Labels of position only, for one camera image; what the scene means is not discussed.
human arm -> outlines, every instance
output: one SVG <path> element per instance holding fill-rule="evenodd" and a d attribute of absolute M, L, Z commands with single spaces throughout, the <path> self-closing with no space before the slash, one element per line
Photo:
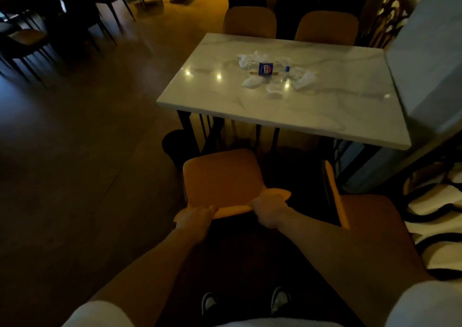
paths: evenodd
<path fill-rule="evenodd" d="M 192 248 L 207 235 L 215 207 L 184 210 L 176 228 L 154 249 L 125 268 L 90 301 L 120 307 L 136 327 L 152 327 Z"/>
<path fill-rule="evenodd" d="M 399 248 L 300 214 L 278 196 L 262 195 L 250 205 L 262 225 L 300 249 L 367 326 L 383 326 L 404 291 L 433 279 Z"/>

white sleeve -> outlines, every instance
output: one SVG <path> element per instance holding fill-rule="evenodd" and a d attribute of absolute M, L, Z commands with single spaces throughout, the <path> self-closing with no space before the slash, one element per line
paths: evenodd
<path fill-rule="evenodd" d="M 449 283 L 427 281 L 406 290 L 385 327 L 460 327 L 462 294 Z"/>
<path fill-rule="evenodd" d="M 80 306 L 62 327 L 134 327 L 122 309 L 107 301 Z"/>

blue bottle label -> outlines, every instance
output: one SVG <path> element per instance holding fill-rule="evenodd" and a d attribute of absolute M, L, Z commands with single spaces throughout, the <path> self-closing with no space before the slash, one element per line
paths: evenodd
<path fill-rule="evenodd" d="M 258 74 L 259 75 L 271 75 L 273 73 L 273 63 L 259 63 Z"/>

shoe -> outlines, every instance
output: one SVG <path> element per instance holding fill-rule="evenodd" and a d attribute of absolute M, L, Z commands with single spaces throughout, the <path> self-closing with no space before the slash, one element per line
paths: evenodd
<path fill-rule="evenodd" d="M 273 292 L 273 297 L 271 298 L 271 316 L 273 316 L 276 311 L 278 311 L 283 305 L 286 305 L 288 302 L 291 302 L 292 298 L 290 297 L 289 292 L 285 291 L 282 287 L 278 287 Z"/>
<path fill-rule="evenodd" d="M 216 304 L 218 304 L 217 297 L 211 292 L 206 293 L 202 298 L 202 316 L 204 316 L 208 309 Z"/>

forearm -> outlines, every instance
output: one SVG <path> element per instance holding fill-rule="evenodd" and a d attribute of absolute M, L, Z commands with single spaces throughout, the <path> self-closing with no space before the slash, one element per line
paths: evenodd
<path fill-rule="evenodd" d="M 397 248 L 288 209 L 277 227 L 367 326 L 383 326 L 399 296 L 432 279 Z"/>
<path fill-rule="evenodd" d="M 112 302 L 136 327 L 152 327 L 195 243 L 188 231 L 173 230 L 162 243 L 136 259 L 91 300 Z"/>

